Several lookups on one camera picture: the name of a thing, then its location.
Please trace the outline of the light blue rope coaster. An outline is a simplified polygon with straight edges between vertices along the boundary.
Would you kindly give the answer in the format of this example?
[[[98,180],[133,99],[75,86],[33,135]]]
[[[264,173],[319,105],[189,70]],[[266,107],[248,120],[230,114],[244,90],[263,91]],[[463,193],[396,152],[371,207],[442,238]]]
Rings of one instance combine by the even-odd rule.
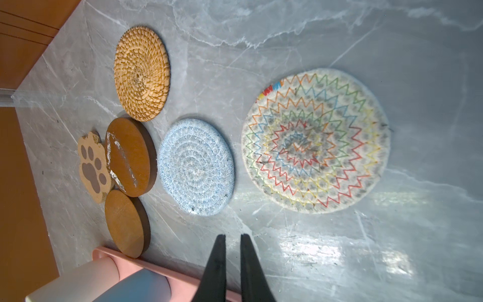
[[[157,165],[164,189],[186,213],[213,216],[230,202],[233,155],[208,122],[185,118],[172,124],[158,149]]]

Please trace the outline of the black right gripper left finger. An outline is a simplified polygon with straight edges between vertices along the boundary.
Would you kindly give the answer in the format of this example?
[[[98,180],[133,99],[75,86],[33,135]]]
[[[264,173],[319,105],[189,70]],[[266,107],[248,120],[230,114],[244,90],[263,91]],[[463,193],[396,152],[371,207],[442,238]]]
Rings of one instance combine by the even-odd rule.
[[[195,301],[226,301],[226,235],[216,237]]]

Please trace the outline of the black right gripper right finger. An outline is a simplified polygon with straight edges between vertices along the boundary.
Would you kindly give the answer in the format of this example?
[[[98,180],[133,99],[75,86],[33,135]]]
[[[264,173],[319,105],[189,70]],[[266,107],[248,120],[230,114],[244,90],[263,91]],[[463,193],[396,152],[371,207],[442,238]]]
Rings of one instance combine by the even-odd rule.
[[[241,235],[240,257],[242,301],[275,301],[248,234]]]

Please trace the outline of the woven rattan coaster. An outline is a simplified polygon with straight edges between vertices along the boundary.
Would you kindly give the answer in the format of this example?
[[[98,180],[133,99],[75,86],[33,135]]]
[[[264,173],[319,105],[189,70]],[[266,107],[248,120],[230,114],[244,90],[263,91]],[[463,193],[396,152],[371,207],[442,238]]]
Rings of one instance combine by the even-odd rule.
[[[171,66],[162,39],[146,26],[127,30],[114,58],[114,83],[128,115],[140,122],[153,120],[169,94]]]

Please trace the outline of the cork paw print coaster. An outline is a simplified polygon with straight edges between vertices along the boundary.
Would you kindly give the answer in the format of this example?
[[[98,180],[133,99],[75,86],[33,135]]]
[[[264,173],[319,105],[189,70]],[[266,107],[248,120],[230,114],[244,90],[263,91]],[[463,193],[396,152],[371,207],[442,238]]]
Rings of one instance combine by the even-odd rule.
[[[79,154],[79,176],[93,200],[104,203],[108,193],[114,188],[109,174],[106,150],[98,132],[89,132],[77,142]]]

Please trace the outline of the matte brown wooden coaster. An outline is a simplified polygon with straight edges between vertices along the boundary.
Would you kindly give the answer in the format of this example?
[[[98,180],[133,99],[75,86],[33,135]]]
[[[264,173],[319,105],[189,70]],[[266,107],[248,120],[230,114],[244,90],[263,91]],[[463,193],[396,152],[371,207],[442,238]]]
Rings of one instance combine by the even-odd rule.
[[[109,233],[119,251],[139,258],[149,248],[151,239],[148,215],[140,199],[113,190],[108,193],[104,210]]]

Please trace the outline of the glossy brown wooden coaster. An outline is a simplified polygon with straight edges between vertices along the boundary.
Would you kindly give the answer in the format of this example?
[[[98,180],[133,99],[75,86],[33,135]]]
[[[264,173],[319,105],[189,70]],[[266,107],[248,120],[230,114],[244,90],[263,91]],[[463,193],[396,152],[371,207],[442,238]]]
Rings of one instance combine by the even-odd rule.
[[[116,118],[105,136],[111,177],[129,197],[149,192],[157,177],[157,154],[148,130],[133,118]]]

